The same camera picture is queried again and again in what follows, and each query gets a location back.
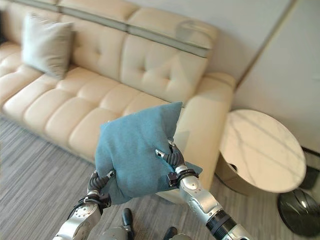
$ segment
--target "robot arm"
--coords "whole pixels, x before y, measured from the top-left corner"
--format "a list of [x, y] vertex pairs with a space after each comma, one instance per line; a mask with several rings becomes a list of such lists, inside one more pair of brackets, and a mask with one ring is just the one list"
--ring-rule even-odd
[[86, 197], [73, 207], [67, 221], [61, 226], [53, 240], [86, 240], [92, 228], [100, 221], [104, 208], [111, 206], [109, 194], [100, 194], [101, 189], [115, 175], [112, 170], [106, 177], [95, 171], [90, 177]]
[[171, 153], [155, 150], [156, 155], [173, 166], [168, 174], [169, 186], [177, 186], [184, 201], [217, 240], [253, 240], [250, 234], [223, 210], [220, 203], [203, 189], [198, 175], [188, 169], [177, 146], [169, 141]]

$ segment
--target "robot leg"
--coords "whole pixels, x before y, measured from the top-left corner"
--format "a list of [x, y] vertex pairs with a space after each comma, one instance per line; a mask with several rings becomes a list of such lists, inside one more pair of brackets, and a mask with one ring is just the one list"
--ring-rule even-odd
[[183, 233], [179, 233], [178, 235], [174, 235], [172, 240], [192, 240], [189, 236], [184, 235]]
[[113, 227], [105, 231], [99, 240], [128, 240], [128, 232], [123, 226]]
[[125, 208], [122, 212], [122, 223], [123, 226], [113, 227], [105, 231], [99, 240], [134, 240], [134, 220], [129, 208]]

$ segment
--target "marble tabletop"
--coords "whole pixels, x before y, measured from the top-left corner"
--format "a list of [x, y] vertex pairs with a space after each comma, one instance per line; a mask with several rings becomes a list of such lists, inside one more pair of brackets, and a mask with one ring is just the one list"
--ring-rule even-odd
[[220, 151], [242, 179], [264, 191], [291, 191], [306, 174], [306, 159], [296, 138], [262, 112], [230, 112]]

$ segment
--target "floor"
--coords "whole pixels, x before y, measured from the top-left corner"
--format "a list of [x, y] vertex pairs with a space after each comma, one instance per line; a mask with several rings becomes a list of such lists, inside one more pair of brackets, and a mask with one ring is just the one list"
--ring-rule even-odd
[[[0, 240], [52, 239], [72, 206], [86, 193], [93, 165], [2, 118], [0, 147]], [[319, 157], [306, 154], [306, 159], [319, 167]], [[281, 221], [276, 194], [243, 196], [216, 177], [211, 192], [257, 240], [307, 239], [293, 234]], [[89, 240], [120, 225], [123, 208], [133, 211], [136, 240], [161, 240], [170, 226], [194, 240], [213, 239], [188, 206], [150, 195], [105, 209]]]

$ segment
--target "cream leather sofa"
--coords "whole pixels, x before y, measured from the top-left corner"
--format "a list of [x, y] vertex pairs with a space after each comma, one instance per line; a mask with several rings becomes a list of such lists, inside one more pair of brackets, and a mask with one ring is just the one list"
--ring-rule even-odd
[[[0, 0], [0, 9], [8, 39], [0, 47], [2, 115], [94, 162], [102, 123], [183, 101], [175, 142], [186, 161], [203, 168], [200, 180], [210, 188], [235, 86], [227, 74], [204, 74], [213, 26], [120, 0]], [[65, 79], [22, 63], [28, 12], [74, 23]], [[160, 195], [179, 202], [175, 190]]]

